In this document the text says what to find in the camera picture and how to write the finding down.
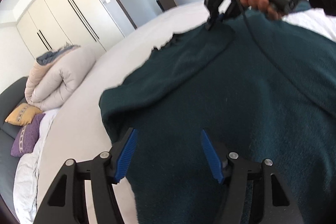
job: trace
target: purple pillow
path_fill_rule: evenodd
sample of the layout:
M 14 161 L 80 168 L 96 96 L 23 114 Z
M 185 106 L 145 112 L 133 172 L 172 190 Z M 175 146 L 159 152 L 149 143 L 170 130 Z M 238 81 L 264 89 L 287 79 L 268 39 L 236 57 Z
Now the purple pillow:
M 14 157 L 22 157 L 26 153 L 32 153 L 40 136 L 40 122 L 45 113 L 36 114 L 30 124 L 22 127 L 17 134 L 10 154 Z

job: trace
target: gray upholstered headboard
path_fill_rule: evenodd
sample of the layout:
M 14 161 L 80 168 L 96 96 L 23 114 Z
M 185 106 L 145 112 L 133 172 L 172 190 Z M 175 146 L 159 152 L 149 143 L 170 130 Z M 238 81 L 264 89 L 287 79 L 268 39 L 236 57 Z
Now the gray upholstered headboard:
M 0 222 L 17 223 L 13 205 L 13 186 L 19 158 L 11 148 L 21 127 L 5 122 L 6 117 L 25 99 L 27 77 L 23 77 L 0 94 Z

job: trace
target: black cable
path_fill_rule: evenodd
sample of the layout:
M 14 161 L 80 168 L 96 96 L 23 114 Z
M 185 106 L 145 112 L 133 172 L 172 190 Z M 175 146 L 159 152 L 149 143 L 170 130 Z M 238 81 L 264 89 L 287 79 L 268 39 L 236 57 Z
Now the black cable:
M 298 90 L 299 93 L 303 94 L 309 101 L 311 101 L 312 103 L 314 103 L 315 105 L 317 105 L 318 107 L 320 107 L 321 109 L 323 109 L 324 111 L 326 111 L 327 113 L 329 113 L 332 117 L 336 118 L 336 116 L 330 112 L 329 110 L 327 110 L 326 107 L 323 106 L 323 103 L 321 102 L 316 102 L 317 100 L 313 100 L 312 98 L 310 98 L 307 94 L 305 94 L 305 92 L 303 92 L 299 87 L 297 87 L 297 85 L 295 85 L 295 83 L 293 83 L 293 81 L 286 75 L 286 73 L 278 66 L 277 63 L 275 63 L 274 60 L 272 60 L 272 58 L 264 51 L 264 49 L 260 46 L 258 40 L 255 38 L 251 26 L 247 20 L 247 17 L 245 15 L 245 11 L 244 8 L 242 6 L 242 4 L 240 3 L 240 0 L 235 0 L 238 4 L 239 10 L 241 11 L 242 15 L 243 15 L 243 19 L 245 22 L 245 25 L 247 27 L 247 30 L 249 31 L 252 40 L 254 41 L 254 43 L 257 45 L 257 47 L 259 48 L 259 50 L 262 52 L 262 54 L 266 57 L 266 59 Z

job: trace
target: wardrobe door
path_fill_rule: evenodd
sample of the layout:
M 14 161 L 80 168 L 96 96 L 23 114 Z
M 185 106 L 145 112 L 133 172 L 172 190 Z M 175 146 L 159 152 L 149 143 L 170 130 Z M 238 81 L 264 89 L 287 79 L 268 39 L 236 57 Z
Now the wardrobe door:
M 49 51 L 28 12 L 22 16 L 16 27 L 34 58 Z
M 54 18 L 74 45 L 87 45 L 97 40 L 90 33 L 70 0 L 45 0 Z
M 44 0 L 35 0 L 28 12 L 45 42 L 53 49 L 71 44 Z
M 108 50 L 124 36 L 100 0 L 71 0 L 80 11 L 88 28 L 102 46 Z

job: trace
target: pillow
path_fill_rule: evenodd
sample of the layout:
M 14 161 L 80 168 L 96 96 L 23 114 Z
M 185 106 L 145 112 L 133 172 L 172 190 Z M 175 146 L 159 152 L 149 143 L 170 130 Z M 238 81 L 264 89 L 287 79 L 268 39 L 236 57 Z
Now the pillow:
M 32 153 L 40 136 L 40 122 L 45 113 L 36 114 L 32 122 L 22 127 L 17 134 L 10 154 L 14 157 L 22 157 L 26 153 Z
M 5 122 L 16 126 L 25 126 L 32 122 L 36 114 L 40 114 L 42 111 L 34 106 L 22 103 L 6 118 Z

